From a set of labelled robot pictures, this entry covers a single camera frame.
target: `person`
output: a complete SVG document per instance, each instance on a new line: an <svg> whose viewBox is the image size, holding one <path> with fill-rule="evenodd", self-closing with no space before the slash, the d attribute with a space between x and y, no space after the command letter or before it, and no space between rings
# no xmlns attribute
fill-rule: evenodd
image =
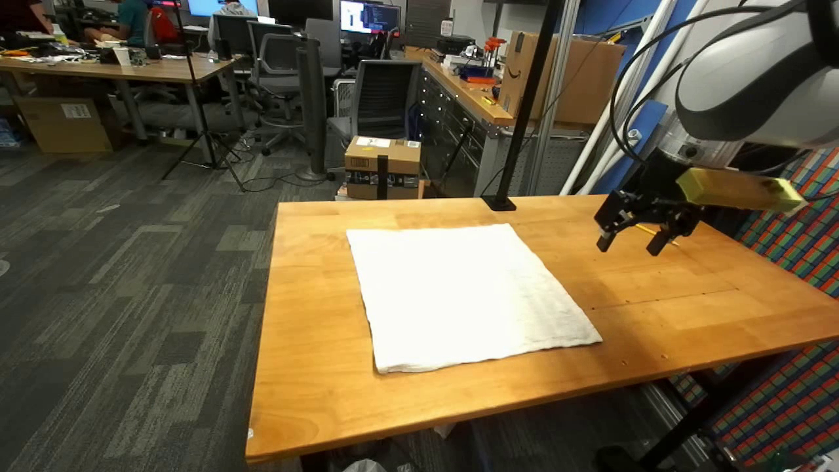
<svg viewBox="0 0 839 472"><path fill-rule="evenodd" d="M148 0L114 0L115 8L115 28L85 28L85 38L103 41L103 38L127 38L128 46L144 46L148 30Z"/></svg>
<svg viewBox="0 0 839 472"><path fill-rule="evenodd" d="M0 30L54 30L43 0L2 0Z"/></svg>
<svg viewBox="0 0 839 472"><path fill-rule="evenodd" d="M252 12L249 8L245 8L238 0L221 0L224 4L214 12L211 17L211 30L208 30L208 41L211 49L216 49L216 41L221 38L216 16L241 16L241 17L257 17L257 12Z"/></svg>

